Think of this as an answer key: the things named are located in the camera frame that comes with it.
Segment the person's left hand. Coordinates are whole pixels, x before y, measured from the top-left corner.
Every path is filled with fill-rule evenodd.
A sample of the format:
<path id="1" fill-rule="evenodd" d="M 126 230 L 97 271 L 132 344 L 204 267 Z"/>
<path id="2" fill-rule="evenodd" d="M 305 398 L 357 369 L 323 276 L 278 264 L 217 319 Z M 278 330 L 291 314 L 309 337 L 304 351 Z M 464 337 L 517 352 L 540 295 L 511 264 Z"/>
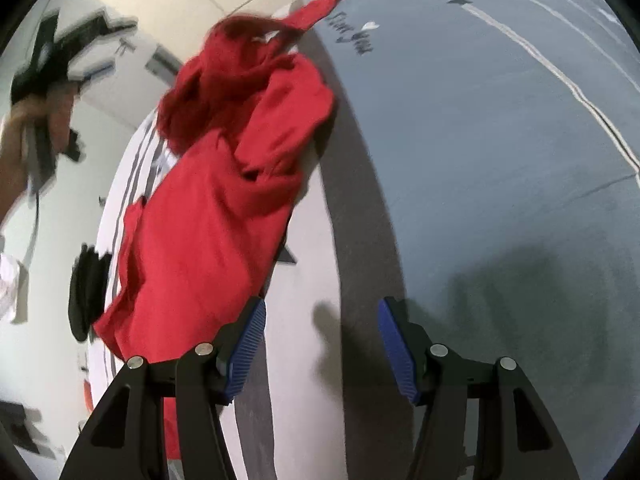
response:
<path id="1" fill-rule="evenodd" d="M 78 93 L 73 82 L 58 84 L 45 98 L 26 96 L 14 104 L 1 124 L 1 221 L 8 216 L 27 188 L 25 129 L 44 120 L 55 153 L 70 142 L 70 118 Z"/>

